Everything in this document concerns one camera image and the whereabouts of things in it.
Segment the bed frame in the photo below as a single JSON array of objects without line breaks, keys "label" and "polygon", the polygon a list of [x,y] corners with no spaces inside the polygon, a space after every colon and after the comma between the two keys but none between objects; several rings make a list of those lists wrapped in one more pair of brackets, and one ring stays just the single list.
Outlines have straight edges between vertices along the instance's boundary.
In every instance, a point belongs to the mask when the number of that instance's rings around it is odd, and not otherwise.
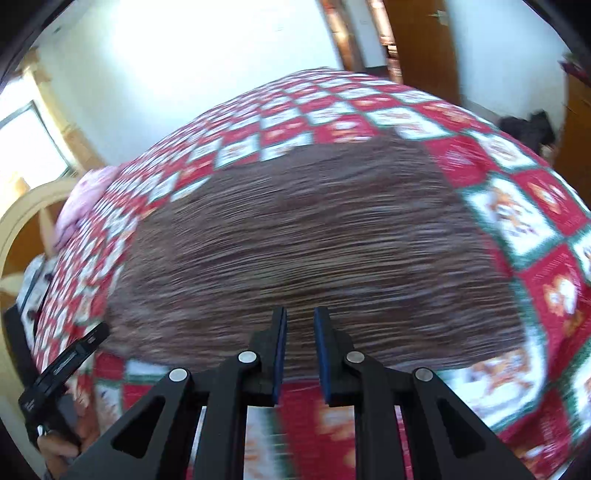
[{"label": "bed frame", "polygon": [[[62,178],[30,190],[0,219],[0,312],[11,307],[22,284],[22,273],[37,255],[53,251],[55,221],[78,179]],[[23,385],[15,367],[4,320],[0,329],[0,385],[18,417]]]}]

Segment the window frame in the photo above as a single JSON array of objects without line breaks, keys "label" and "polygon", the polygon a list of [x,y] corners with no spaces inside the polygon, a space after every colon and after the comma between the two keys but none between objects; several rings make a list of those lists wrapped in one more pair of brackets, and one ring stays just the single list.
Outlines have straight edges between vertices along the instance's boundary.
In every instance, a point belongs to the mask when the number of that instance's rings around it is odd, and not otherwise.
[{"label": "window frame", "polygon": [[57,178],[60,179],[64,176],[67,176],[72,171],[72,165],[70,165],[70,162],[67,161],[67,158],[64,156],[63,152],[61,151],[61,148],[56,144],[56,141],[53,139],[53,136],[50,134],[49,130],[47,129],[47,125],[43,121],[43,117],[41,116],[39,109],[37,108],[37,105],[35,105],[35,100],[29,101],[28,103],[26,103],[22,107],[19,107],[15,111],[13,111],[12,113],[9,113],[6,117],[0,119],[0,130],[3,127],[5,127],[6,125],[8,125],[10,122],[12,122],[15,118],[19,117],[20,115],[22,115],[23,113],[25,113],[26,111],[29,111],[29,110],[32,110],[35,113],[35,115],[37,116],[37,119],[39,120],[39,122],[43,126],[43,130],[45,130],[45,133],[47,134],[47,136],[51,140],[51,143],[55,147],[56,151],[59,153],[61,159],[64,161],[64,164],[65,164],[64,171],[61,172]]}]

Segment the wooden furniture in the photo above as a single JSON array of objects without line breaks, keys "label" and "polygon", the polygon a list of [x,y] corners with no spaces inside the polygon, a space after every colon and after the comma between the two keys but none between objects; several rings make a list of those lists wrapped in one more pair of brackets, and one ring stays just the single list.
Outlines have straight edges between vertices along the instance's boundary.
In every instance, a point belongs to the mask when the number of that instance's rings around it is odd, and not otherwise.
[{"label": "wooden furniture", "polygon": [[[53,255],[53,225],[77,179],[63,178],[30,190],[0,219],[0,312],[14,304],[22,272],[37,255]],[[20,416],[23,386],[11,357],[4,325],[0,329],[0,394]]]},{"label": "wooden furniture", "polygon": [[554,169],[591,205],[591,86],[568,74],[569,102]]}]

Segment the person's hand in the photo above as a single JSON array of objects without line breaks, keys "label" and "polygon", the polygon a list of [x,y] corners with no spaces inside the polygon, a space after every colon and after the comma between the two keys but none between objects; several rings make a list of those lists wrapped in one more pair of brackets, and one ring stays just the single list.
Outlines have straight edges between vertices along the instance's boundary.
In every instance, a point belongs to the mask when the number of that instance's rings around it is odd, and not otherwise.
[{"label": "person's hand", "polygon": [[64,440],[58,433],[49,432],[37,439],[37,446],[45,459],[47,469],[55,480],[59,480],[68,470],[67,459],[73,459],[80,453],[85,452],[88,447],[100,436],[99,423],[96,417],[94,398],[84,406],[81,402],[74,403],[78,421],[74,431],[80,437],[82,445],[80,449],[76,445]]},{"label": "person's hand", "polygon": [[51,476],[58,480],[68,470],[67,458],[75,458],[80,453],[76,445],[65,441],[57,433],[50,432],[37,439],[37,446]]}]

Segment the red and white quilt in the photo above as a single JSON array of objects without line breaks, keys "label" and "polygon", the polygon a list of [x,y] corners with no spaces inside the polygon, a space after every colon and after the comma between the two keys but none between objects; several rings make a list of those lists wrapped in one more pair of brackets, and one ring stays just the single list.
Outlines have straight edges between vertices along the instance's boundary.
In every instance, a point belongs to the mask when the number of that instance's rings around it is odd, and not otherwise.
[{"label": "red and white quilt", "polygon": [[[60,253],[34,347],[38,367],[100,320],[135,228],[154,209],[231,163],[364,141],[384,128],[423,143],[471,209],[511,279],[527,334],[513,352],[440,376],[549,477],[591,425],[591,214],[544,160],[494,125],[365,74],[294,73],[205,112],[125,165]],[[166,370],[99,352],[73,386],[82,396],[94,389],[105,429]],[[354,467],[352,409],[327,408],[317,382],[284,385],[278,408],[249,410],[246,479],[353,480]]]}]

